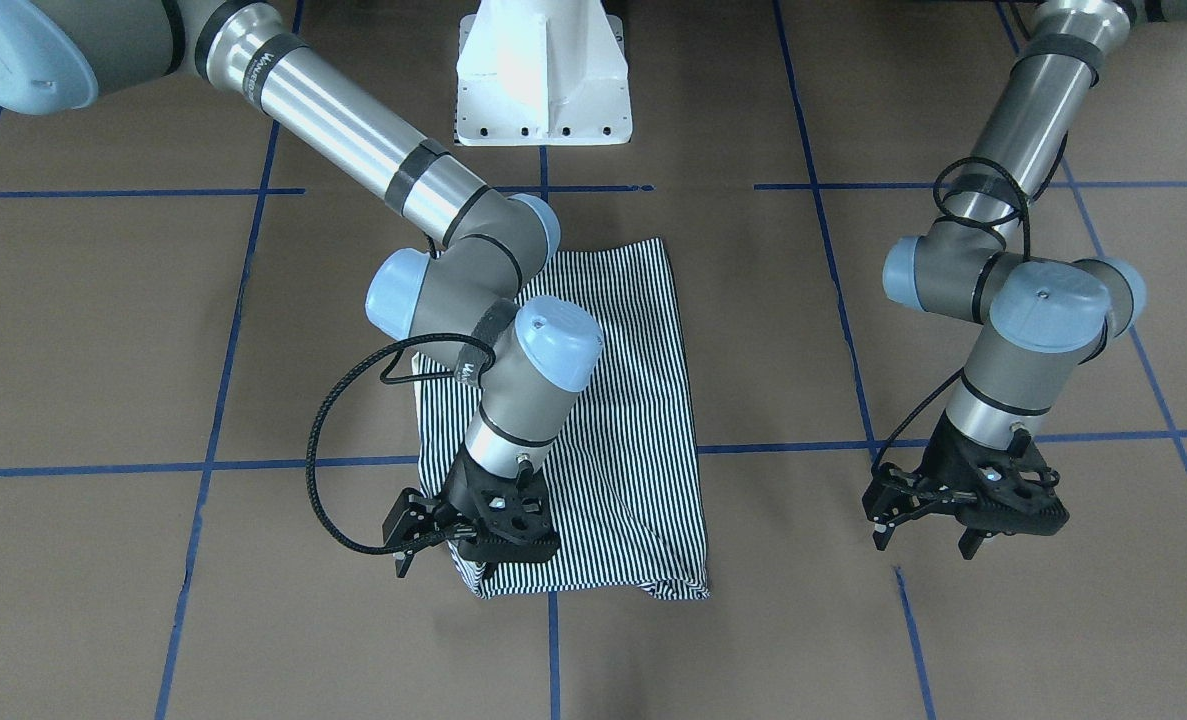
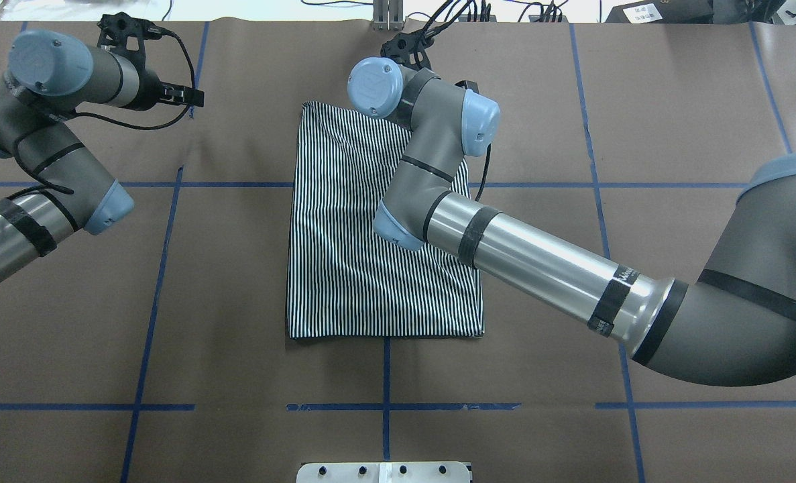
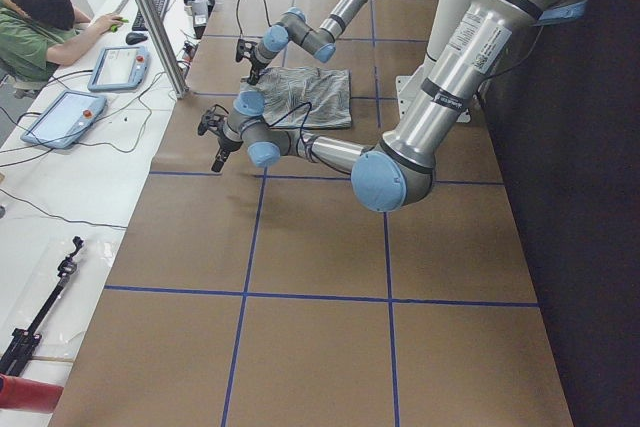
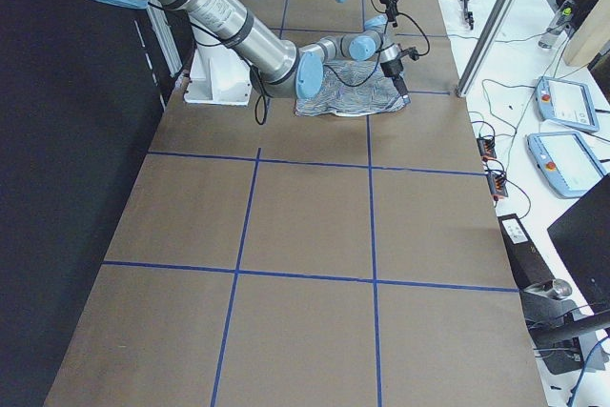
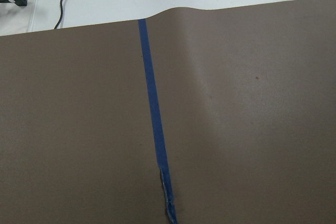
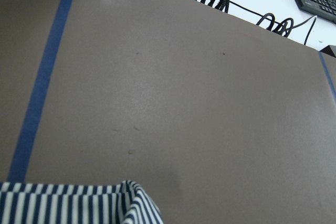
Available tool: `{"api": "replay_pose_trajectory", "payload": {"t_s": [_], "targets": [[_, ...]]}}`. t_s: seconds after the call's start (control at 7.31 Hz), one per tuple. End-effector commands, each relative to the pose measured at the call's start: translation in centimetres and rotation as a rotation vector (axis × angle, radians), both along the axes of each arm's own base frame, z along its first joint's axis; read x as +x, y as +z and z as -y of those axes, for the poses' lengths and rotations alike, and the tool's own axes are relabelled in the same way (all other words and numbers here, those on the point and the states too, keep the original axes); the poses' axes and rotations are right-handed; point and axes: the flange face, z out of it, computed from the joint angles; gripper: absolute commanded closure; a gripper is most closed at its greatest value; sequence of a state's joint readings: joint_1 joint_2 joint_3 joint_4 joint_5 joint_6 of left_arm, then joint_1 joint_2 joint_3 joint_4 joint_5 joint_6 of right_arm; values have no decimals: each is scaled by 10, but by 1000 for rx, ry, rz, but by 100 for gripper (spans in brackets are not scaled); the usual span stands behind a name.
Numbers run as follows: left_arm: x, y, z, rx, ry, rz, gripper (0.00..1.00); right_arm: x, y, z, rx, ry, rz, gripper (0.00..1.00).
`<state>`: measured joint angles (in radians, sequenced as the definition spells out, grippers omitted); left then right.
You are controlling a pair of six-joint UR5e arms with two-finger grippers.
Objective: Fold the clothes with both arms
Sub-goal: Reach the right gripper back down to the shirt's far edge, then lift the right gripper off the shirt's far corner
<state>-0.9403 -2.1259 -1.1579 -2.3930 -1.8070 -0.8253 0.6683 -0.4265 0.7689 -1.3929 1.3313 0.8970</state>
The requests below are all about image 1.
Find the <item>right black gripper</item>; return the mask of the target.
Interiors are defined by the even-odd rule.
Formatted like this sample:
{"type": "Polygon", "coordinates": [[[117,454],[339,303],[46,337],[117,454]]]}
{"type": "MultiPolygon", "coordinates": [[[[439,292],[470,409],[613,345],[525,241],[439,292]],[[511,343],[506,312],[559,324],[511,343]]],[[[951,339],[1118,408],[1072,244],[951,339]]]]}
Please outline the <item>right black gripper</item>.
{"type": "Polygon", "coordinates": [[[528,455],[514,470],[510,478],[493,474],[462,446],[442,495],[402,489],[383,521],[383,547],[396,552],[396,578],[410,573],[415,552],[447,541],[469,562],[541,563],[556,556],[561,539],[546,478],[528,455]],[[459,539],[459,524],[471,534],[459,539]]]}

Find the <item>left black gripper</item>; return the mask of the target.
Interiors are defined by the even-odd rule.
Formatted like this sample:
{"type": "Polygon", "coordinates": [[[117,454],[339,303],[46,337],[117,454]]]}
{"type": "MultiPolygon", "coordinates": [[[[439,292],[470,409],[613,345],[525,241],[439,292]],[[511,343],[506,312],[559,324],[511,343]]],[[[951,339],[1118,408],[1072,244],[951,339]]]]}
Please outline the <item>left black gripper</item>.
{"type": "Polygon", "coordinates": [[[942,414],[916,474],[876,471],[863,510],[875,525],[877,552],[886,552],[907,521],[933,512],[954,516],[965,528],[959,555],[972,560],[994,536],[1059,533],[1069,520],[1055,491],[1059,480],[1027,431],[1015,432],[1007,448],[990,448],[964,437],[942,414]]]}

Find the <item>right grey silver robot arm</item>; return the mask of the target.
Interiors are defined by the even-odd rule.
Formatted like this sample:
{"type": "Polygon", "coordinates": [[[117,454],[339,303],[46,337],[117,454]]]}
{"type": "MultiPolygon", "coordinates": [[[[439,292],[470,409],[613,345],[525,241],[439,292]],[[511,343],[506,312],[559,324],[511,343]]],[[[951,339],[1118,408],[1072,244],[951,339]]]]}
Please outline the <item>right grey silver robot arm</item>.
{"type": "Polygon", "coordinates": [[[391,345],[328,391],[307,437],[310,505],[347,550],[392,555],[450,544],[488,569],[548,562],[561,542],[542,465],[598,363],[594,316],[556,297],[518,297],[560,246],[546,200],[503,195],[433,138],[334,69],[265,1],[0,1],[0,106],[45,115],[101,95],[192,74],[245,97],[369,190],[430,241],[385,260],[364,300],[391,345]],[[424,348],[438,372],[480,389],[447,478],[434,495],[407,488],[382,544],[349,539],[319,493],[318,451],[334,404],[382,367],[424,348]]]}

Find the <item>left grey silver robot arm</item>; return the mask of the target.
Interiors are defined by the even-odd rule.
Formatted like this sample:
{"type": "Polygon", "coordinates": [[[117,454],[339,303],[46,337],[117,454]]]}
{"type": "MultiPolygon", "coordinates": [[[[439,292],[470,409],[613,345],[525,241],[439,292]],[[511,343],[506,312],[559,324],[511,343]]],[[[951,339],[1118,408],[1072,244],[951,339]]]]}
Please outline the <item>left grey silver robot arm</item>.
{"type": "Polygon", "coordinates": [[[1164,12],[1149,1],[1037,4],[980,136],[931,181],[927,231],[899,238],[887,254],[886,297],[969,321],[978,336],[928,395],[946,404],[918,465],[900,469],[887,457],[908,421],[872,459],[862,509],[877,550],[927,516],[957,521],[963,559],[994,539],[1053,536],[1067,525],[1060,471],[1041,450],[1045,425],[1078,368],[1134,340],[1149,291],[1132,265],[1102,251],[1046,259],[1032,215],[1109,55],[1132,28],[1163,23],[1164,12]]]}

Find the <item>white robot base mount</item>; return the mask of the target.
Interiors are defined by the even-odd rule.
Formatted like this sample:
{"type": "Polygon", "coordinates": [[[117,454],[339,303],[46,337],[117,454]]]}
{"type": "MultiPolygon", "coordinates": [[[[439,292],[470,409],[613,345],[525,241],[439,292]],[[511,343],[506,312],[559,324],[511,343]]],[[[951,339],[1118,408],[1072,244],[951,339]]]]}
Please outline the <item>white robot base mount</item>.
{"type": "Polygon", "coordinates": [[[602,1],[482,1],[461,19],[456,72],[457,144],[631,141],[624,23],[602,1]]]}

